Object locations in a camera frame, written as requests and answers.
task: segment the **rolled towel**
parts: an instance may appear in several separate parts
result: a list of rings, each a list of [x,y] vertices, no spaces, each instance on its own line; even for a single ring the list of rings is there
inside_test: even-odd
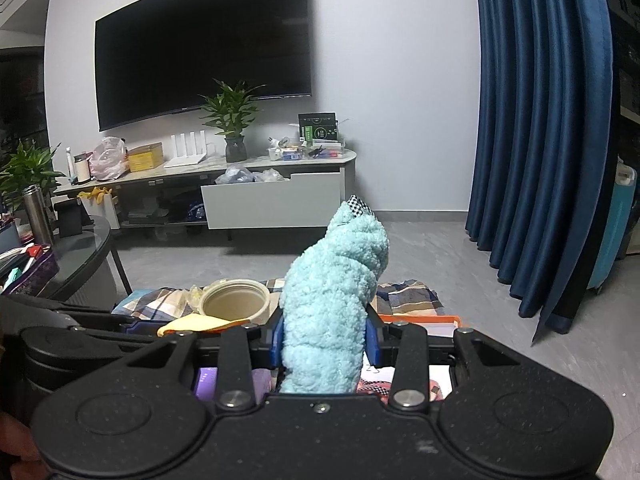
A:
[[[281,392],[356,391],[365,307],[388,263],[382,224],[356,196],[343,202],[326,235],[291,265],[280,297],[284,316]]]

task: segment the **curtain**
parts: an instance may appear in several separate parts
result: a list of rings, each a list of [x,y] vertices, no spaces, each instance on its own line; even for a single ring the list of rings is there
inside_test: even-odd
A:
[[[481,94],[466,223],[518,313],[567,332],[614,183],[606,0],[478,0]]]

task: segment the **gray tile floor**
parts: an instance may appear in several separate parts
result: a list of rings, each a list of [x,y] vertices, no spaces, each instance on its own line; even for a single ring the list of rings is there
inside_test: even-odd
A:
[[[521,319],[518,301],[496,281],[488,253],[468,240],[462,222],[387,222],[386,282],[415,278],[467,324],[587,386],[614,413],[616,429],[600,467],[605,480],[640,479],[640,256],[616,264],[599,296],[587,294],[568,335],[531,347],[537,319]],[[118,242],[134,289],[207,285],[225,277],[283,277],[323,230],[282,229],[168,234],[166,241],[128,232]]]

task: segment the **white drawer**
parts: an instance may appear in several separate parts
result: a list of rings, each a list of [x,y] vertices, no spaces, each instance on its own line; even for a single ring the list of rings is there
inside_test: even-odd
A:
[[[340,206],[340,173],[294,173],[290,180],[202,186],[209,229],[322,227]]]

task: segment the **human hand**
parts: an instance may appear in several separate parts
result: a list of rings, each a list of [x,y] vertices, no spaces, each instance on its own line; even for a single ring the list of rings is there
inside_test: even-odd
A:
[[[6,413],[0,413],[0,451],[20,457],[11,466],[12,480],[44,480],[49,474],[29,428]]]

